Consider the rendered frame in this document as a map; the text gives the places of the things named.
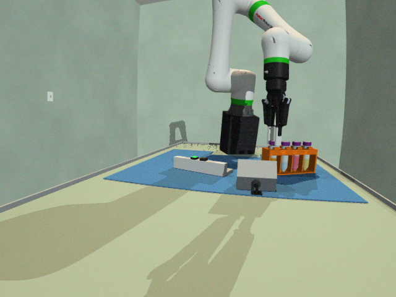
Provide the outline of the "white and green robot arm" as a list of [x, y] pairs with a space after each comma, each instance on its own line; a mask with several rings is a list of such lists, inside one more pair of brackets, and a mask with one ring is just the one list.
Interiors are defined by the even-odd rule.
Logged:
[[228, 114], [253, 116], [255, 73], [230, 69], [230, 46], [235, 14], [245, 15], [265, 31], [264, 80], [288, 80], [289, 61], [304, 63], [313, 52], [309, 39], [289, 26], [265, 0], [212, 0], [213, 26], [209, 64], [205, 76], [213, 92], [231, 93]]

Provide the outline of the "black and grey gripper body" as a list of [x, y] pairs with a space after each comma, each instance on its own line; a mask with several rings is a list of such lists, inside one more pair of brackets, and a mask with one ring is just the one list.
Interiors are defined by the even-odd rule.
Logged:
[[[278, 106], [282, 105], [283, 94], [285, 95], [286, 91], [286, 81], [285, 80], [268, 80], [266, 81], [266, 91], [267, 91], [267, 99], [272, 97], [272, 106], [274, 106], [273, 97], [277, 96], [277, 104]], [[285, 95], [286, 96], [286, 95]]]

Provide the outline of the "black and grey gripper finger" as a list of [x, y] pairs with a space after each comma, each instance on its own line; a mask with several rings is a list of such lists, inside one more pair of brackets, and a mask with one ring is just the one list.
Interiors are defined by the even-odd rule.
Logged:
[[281, 145], [282, 127], [287, 125], [291, 98], [288, 98], [283, 94], [283, 101], [282, 101], [283, 103], [280, 106], [278, 106], [277, 104], [277, 96], [274, 96], [273, 100], [274, 100], [275, 117], [276, 117], [275, 145]]
[[[262, 99], [263, 111], [264, 111], [264, 124], [267, 128], [267, 144], [270, 140], [273, 140], [274, 136], [274, 120], [275, 120], [275, 108], [272, 106], [272, 97]], [[269, 104], [269, 105], [268, 105]]]

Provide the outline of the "blue flat mat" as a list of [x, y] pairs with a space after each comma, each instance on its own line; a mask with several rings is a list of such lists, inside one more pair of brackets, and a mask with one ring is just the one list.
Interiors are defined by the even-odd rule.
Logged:
[[[262, 191], [262, 196], [236, 189], [238, 159], [261, 160], [260, 157], [212, 155], [211, 151], [173, 149], [105, 177], [113, 181], [168, 187], [190, 191], [280, 199], [368, 203], [348, 186], [316, 164], [315, 173], [277, 175], [276, 191]], [[226, 176], [174, 168], [174, 157], [199, 157], [228, 163], [233, 172]]]

